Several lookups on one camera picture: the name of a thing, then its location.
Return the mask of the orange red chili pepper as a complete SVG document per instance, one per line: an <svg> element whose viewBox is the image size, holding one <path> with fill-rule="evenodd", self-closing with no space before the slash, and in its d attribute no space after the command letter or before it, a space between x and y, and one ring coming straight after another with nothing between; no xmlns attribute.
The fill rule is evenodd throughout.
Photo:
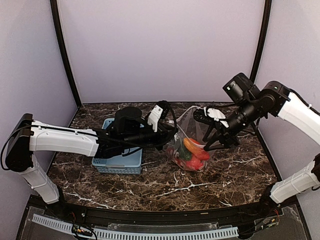
<svg viewBox="0 0 320 240"><path fill-rule="evenodd" d="M199 146L199 143L194 139L185 137L183 144L199 160L208 161L210 159L210 154Z"/></svg>

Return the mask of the red apple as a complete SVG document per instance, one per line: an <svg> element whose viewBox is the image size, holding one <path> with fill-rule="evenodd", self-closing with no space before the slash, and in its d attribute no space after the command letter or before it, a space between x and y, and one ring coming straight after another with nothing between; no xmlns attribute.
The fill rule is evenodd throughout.
<svg viewBox="0 0 320 240"><path fill-rule="evenodd" d="M190 171L200 171L204 167L204 164L198 158L192 158L186 162L186 168Z"/></svg>

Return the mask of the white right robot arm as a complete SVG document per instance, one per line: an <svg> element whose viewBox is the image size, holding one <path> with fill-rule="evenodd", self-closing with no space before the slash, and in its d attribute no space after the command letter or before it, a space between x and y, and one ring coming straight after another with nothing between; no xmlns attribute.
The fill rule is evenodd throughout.
<svg viewBox="0 0 320 240"><path fill-rule="evenodd" d="M209 128L204 150L225 149L236 146L238 133L253 122L269 115L288 123L301 132L308 143L320 143L320 115L292 89L277 81L269 82L263 89L247 80L233 79L224 91L238 107L228 116L217 107L202 110L200 120ZM317 155L306 166L282 181L269 186L262 201L255 205L255 213L266 217L280 204L292 196L320 186L320 157Z"/></svg>

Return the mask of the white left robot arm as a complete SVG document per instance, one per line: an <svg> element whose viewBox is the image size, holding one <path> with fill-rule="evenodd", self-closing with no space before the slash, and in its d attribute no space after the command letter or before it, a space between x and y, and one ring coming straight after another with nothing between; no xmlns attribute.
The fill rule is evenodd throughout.
<svg viewBox="0 0 320 240"><path fill-rule="evenodd" d="M40 166L35 152L63 152L96 159L126 156L134 148L162 149L177 133L178 125L148 124L143 118L133 120L133 129L116 131L112 123L106 129L75 129L49 125L24 114L15 126L0 152L4 171L21 175L51 210L60 218L67 218L70 206L63 201L63 193Z"/></svg>

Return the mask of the clear zip top bag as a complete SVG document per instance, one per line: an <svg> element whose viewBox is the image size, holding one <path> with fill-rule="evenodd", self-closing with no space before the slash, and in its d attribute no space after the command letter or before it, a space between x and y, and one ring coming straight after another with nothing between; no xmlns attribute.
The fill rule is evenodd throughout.
<svg viewBox="0 0 320 240"><path fill-rule="evenodd" d="M177 118L177 133L166 149L168 158L185 171L203 172L212 158L213 151L205 151L203 137L208 129L204 123L194 119L199 106L189 107Z"/></svg>

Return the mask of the red lychee bunch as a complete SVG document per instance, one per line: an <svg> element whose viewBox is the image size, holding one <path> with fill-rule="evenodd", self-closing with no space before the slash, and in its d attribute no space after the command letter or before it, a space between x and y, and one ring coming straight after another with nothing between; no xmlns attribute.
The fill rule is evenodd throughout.
<svg viewBox="0 0 320 240"><path fill-rule="evenodd" d="M171 141L166 149L168 157L173 161L176 158L180 157L179 148L181 146L180 141Z"/></svg>

